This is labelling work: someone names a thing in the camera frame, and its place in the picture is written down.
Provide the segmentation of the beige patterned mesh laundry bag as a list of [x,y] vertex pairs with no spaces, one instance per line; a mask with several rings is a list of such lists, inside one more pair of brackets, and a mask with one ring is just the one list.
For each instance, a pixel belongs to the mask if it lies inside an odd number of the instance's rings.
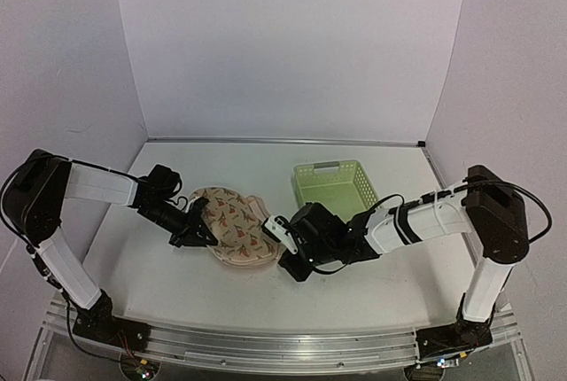
[[199,198],[208,203],[203,212],[205,225],[218,240],[209,251],[223,264],[236,268],[265,266],[276,262],[284,247],[262,230],[270,216],[261,198],[224,187],[193,191],[189,203]]

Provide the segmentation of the light green perforated plastic basket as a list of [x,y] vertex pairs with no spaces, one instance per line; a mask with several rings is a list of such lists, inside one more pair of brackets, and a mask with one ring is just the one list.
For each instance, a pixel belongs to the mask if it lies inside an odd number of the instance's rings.
[[292,186],[298,207],[320,203],[343,222],[369,210],[378,195],[358,160],[297,165]]

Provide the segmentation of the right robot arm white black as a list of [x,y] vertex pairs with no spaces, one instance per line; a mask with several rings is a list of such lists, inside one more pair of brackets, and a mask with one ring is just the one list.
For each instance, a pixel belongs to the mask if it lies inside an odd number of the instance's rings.
[[530,248],[524,196],[515,184],[476,165],[460,184],[391,208],[377,202],[348,222],[321,203],[307,203],[290,220],[268,217],[262,230],[283,245],[278,264],[297,282],[323,274],[323,265],[336,261],[347,267],[439,237],[476,235],[482,255],[455,321],[416,333],[420,355],[433,357],[491,343],[496,301]]

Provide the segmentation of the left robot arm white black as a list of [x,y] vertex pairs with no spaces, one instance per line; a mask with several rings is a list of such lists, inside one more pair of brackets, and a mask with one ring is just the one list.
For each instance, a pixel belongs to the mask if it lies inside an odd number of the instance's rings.
[[173,198],[183,182],[172,169],[157,165],[142,177],[37,149],[1,188],[1,220],[22,239],[41,276],[75,308],[71,332],[80,338],[146,349],[151,328],[114,315],[110,296],[71,251],[62,229],[63,204],[82,199],[125,206],[169,233],[170,245],[217,245],[203,219],[208,203],[197,198],[182,210]]

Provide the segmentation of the aluminium front rail frame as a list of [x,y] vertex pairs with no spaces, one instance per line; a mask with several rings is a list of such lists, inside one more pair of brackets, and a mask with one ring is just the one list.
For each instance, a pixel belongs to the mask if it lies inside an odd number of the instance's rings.
[[66,316],[60,303],[48,311],[45,325],[72,329],[74,338],[94,346],[115,347],[158,362],[201,369],[261,374],[327,374],[370,372],[436,363],[444,366],[472,352],[481,352],[521,338],[516,318],[502,311],[493,319],[486,344],[457,349],[423,330],[358,331],[319,334],[206,330],[126,321],[110,338],[100,338],[82,317]]

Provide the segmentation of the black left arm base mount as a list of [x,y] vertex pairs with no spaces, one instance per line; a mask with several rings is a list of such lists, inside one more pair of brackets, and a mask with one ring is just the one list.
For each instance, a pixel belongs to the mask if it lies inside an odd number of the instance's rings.
[[115,316],[112,299],[102,290],[91,308],[77,307],[72,333],[101,344],[120,346],[130,352],[143,352],[149,344],[151,327],[148,323]]

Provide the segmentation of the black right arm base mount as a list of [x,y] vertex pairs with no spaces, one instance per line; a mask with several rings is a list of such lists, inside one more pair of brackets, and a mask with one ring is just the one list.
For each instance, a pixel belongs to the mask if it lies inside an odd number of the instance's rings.
[[489,321],[474,323],[458,320],[448,325],[420,329],[416,332],[420,362],[470,352],[479,347],[490,346],[492,342]]

